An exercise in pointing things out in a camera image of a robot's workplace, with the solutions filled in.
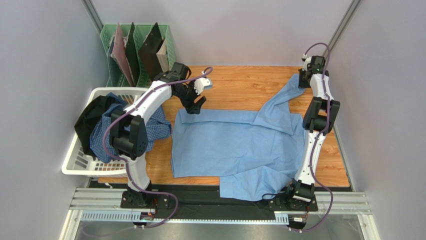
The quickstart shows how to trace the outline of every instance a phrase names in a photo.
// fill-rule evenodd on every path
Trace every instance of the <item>plaid cloth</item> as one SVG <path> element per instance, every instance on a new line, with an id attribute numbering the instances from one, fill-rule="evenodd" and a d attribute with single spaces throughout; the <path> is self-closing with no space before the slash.
<path id="1" fill-rule="evenodd" d="M 111 124 L 111 113 L 116 109 L 123 110 L 123 108 L 128 103 L 111 92 L 106 96 L 116 98 L 119 103 L 112 104 L 109 109 L 104 114 L 102 114 L 102 117 L 97 122 L 93 132 L 90 135 L 90 149 L 94 152 L 99 160 L 107 164 L 113 160 L 113 158 L 107 155 L 107 153 L 104 151 L 104 147 L 102 146 L 102 137 L 104 136 L 108 126 Z M 170 136 L 171 133 L 172 124 L 166 120 L 163 107 L 160 106 L 146 123 L 146 134 L 148 135 L 148 146 L 146 147 L 146 152 L 149 152 L 153 149 L 155 140 L 166 139 Z M 108 133 L 106 136 L 106 147 L 110 153 L 117 155 L 114 148 L 110 145 L 110 133 Z"/>

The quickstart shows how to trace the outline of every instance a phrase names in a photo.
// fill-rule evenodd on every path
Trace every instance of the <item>blue fabric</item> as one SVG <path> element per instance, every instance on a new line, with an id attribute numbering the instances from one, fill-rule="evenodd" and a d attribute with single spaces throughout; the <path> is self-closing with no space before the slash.
<path id="1" fill-rule="evenodd" d="M 177 113 L 172 134 L 171 166 L 175 178 L 219 176 L 220 196 L 258 201 L 278 193 L 299 169 L 305 131 L 302 116 L 288 101 L 301 95 L 299 75 L 259 112 L 202 109 Z"/>
<path id="2" fill-rule="evenodd" d="M 111 124 L 111 113 L 116 109 L 123 110 L 123 108 L 128 104 L 126 101 L 122 100 L 113 93 L 108 93 L 107 96 L 117 99 L 119 103 L 111 104 L 109 109 L 102 114 L 102 117 L 97 122 L 93 132 L 90 135 L 90 149 L 94 152 L 96 157 L 104 163 L 109 163 L 112 160 L 112 158 L 105 153 L 104 147 L 102 146 L 102 137 L 104 136 L 108 126 Z M 148 146 L 146 147 L 146 152 L 149 152 L 153 149 L 155 140 L 166 139 L 170 136 L 171 133 L 172 124 L 166 120 L 163 107 L 160 106 L 146 123 L 146 134 L 148 136 Z M 110 133 L 108 133 L 106 139 L 106 147 L 108 148 L 109 152 L 117 155 L 114 148 L 110 145 Z"/>

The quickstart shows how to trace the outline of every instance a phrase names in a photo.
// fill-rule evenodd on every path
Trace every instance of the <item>wooden tabletop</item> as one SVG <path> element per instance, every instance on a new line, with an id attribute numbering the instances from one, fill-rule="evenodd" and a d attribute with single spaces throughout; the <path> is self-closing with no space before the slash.
<path id="1" fill-rule="evenodd" d="M 191 66 L 192 76 L 201 74 L 206 66 Z M 214 66 L 209 78 L 213 88 L 202 93 L 207 101 L 203 109 L 259 111 L 290 79 L 298 73 L 298 66 Z M 289 101 L 292 113 L 305 115 L 312 100 L 310 88 Z M 182 104 L 177 97 L 163 103 L 166 119 L 173 125 Z M 170 159 L 172 137 L 156 140 L 151 151 L 146 153 L 146 172 L 153 184 L 218 185 L 219 177 L 174 178 Z M 334 132 L 327 135 L 319 155 L 316 176 L 330 187 L 348 187 L 349 181 L 340 155 Z M 127 183 L 127 178 L 100 177 L 100 183 Z"/>

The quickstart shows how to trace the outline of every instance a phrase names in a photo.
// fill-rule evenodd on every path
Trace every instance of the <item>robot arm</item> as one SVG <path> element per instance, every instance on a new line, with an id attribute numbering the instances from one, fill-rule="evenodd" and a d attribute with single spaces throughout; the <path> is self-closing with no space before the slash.
<path id="1" fill-rule="evenodd" d="M 135 109 L 132 113 L 124 117 L 116 124 L 110 132 L 110 145 L 115 152 L 128 160 L 129 171 L 132 179 L 129 179 L 128 186 L 135 191 L 132 181 L 138 186 L 146 189 L 150 184 L 150 178 L 146 171 L 145 151 L 148 146 L 148 136 L 145 124 L 153 113 L 172 96 L 177 96 L 189 114 L 199 114 L 201 106 L 206 101 L 203 96 L 194 102 L 205 89 L 212 87 L 212 81 L 207 77 L 198 78 L 187 84 L 178 83 L 165 85 L 184 80 L 189 68 L 181 63 L 175 63 L 171 71 L 158 74 L 149 90 L 145 92 L 137 101 L 128 106 L 124 111 L 116 110 L 111 115 L 111 122 L 123 116 L 125 112 Z"/>
<path id="2" fill-rule="evenodd" d="M 328 71 L 325 72 L 323 84 L 322 73 L 325 63 L 326 60 L 322 56 L 308 57 L 304 59 L 304 66 L 299 70 L 299 87 L 312 88 L 313 98 L 303 118 L 303 128 L 306 130 L 306 143 L 302 163 L 292 184 L 287 188 L 287 206 L 291 209 L 307 207 L 314 198 L 315 179 L 311 172 L 311 157 L 312 170 L 315 173 L 321 147 L 327 134 L 333 128 L 340 108 L 340 103 L 334 100 L 330 93 Z M 318 135 L 327 125 L 327 116 L 325 114 L 320 115 L 320 112 L 327 114 L 328 97 L 326 93 L 330 98 L 330 109 L 328 110 L 329 127 L 322 134 Z"/>

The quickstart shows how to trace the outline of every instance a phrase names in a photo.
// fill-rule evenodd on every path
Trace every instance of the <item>white plastic basket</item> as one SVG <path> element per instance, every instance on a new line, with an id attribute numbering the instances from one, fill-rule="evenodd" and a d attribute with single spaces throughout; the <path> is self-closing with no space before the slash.
<path id="1" fill-rule="evenodd" d="M 109 93 L 113 93 L 132 104 L 146 91 L 148 91 L 148 88 L 143 87 L 98 87 L 91 92 L 86 106 L 98 96 L 105 96 Z M 127 177 L 124 161 L 112 160 L 110 163 L 103 163 L 96 157 L 85 155 L 77 133 L 74 134 L 71 146 L 69 146 L 68 153 L 63 161 L 62 172 L 67 175 L 85 175 L 96 178 Z"/>

